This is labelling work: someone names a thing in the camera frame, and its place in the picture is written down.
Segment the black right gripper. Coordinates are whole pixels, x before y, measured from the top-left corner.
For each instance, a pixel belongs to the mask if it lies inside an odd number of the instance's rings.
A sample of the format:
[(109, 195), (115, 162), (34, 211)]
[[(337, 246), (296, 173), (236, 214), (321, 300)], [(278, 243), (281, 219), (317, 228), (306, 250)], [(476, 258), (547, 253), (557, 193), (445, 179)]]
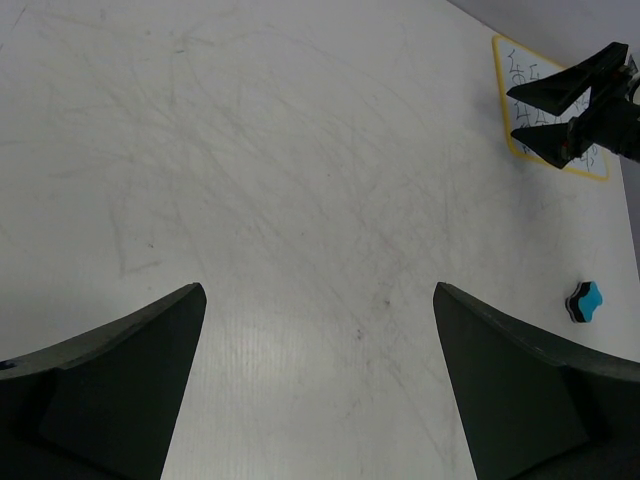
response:
[(612, 42), (581, 63), (509, 89), (506, 95), (549, 114), (563, 114), (586, 90), (589, 106), (568, 123), (514, 129), (511, 137), (555, 168), (592, 145), (639, 162), (639, 69), (629, 45)]

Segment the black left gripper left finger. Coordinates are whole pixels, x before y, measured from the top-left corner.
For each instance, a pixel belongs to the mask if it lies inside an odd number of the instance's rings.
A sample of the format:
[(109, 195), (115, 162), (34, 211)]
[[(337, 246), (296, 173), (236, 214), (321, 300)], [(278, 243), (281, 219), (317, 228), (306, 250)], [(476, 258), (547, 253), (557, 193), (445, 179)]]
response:
[(160, 478), (206, 304), (202, 285), (188, 284), (2, 361), (2, 478)]

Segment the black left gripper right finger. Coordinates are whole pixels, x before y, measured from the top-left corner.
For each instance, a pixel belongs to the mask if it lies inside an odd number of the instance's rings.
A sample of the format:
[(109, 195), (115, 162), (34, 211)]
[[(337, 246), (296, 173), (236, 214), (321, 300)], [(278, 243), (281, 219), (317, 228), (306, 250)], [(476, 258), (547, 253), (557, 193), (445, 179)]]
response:
[(480, 479), (636, 479), (639, 365), (447, 283), (434, 314)]

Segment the blue black whiteboard eraser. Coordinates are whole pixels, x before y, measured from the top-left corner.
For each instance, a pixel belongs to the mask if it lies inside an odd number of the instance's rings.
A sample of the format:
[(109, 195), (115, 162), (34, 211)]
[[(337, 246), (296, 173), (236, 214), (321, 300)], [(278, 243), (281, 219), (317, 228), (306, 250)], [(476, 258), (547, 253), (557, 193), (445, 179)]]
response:
[(579, 282), (575, 291), (565, 299), (565, 307), (574, 323), (590, 323), (602, 304), (602, 294), (594, 281)]

